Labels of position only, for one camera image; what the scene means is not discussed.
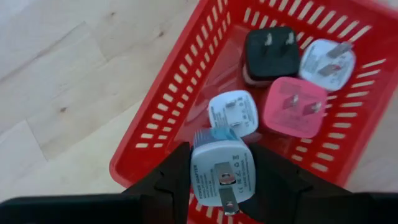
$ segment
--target wall charger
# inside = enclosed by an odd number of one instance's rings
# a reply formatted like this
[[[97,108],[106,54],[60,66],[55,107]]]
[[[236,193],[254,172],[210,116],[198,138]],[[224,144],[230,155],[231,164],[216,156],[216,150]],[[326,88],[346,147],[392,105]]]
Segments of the wall charger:
[[[305,80],[278,78],[260,105],[261,124],[278,133],[312,138],[322,125],[327,92]]]
[[[350,42],[314,41],[304,52],[300,77],[328,91],[340,90],[355,67],[356,57],[352,48]]]
[[[256,103],[245,90],[215,96],[209,102],[208,113],[212,128],[230,126],[239,137],[253,133],[259,126]]]
[[[245,40],[243,79],[251,86],[268,86],[279,77],[296,77],[300,51],[289,27],[250,31]]]
[[[225,215],[239,213],[238,203],[254,195],[256,168],[253,156],[229,127],[195,133],[190,172],[198,203],[222,206]]]

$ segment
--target light wood floor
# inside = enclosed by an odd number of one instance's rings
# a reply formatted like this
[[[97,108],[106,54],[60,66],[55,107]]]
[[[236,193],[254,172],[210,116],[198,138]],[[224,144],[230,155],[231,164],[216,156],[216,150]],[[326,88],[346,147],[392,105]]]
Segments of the light wood floor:
[[[123,190],[109,160],[197,1],[0,1],[0,201]],[[397,127],[398,95],[347,188],[398,191]]]

